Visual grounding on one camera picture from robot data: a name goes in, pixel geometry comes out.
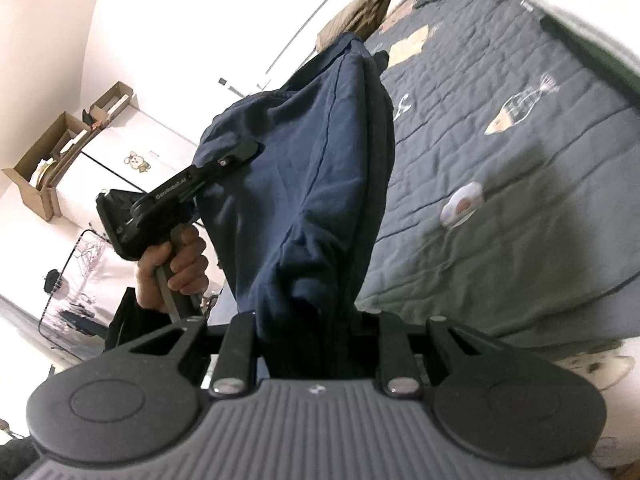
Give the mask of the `person's left hand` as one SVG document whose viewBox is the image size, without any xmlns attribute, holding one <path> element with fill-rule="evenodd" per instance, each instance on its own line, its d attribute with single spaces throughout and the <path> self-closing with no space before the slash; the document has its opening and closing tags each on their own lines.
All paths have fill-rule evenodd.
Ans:
<svg viewBox="0 0 640 480">
<path fill-rule="evenodd" d="M 179 234 L 178 249 L 172 248 L 171 242 L 150 246 L 137 263 L 136 297 L 138 305 L 143 309 L 167 312 L 155 276 L 156 270 L 165 263 L 169 263 L 174 274 L 167 282 L 170 290 L 183 295 L 201 295 L 206 292 L 209 280 L 205 274 L 208 267 L 208 260 L 204 255 L 205 240 L 196 227 L 190 224 L 180 226 Z"/>
</svg>

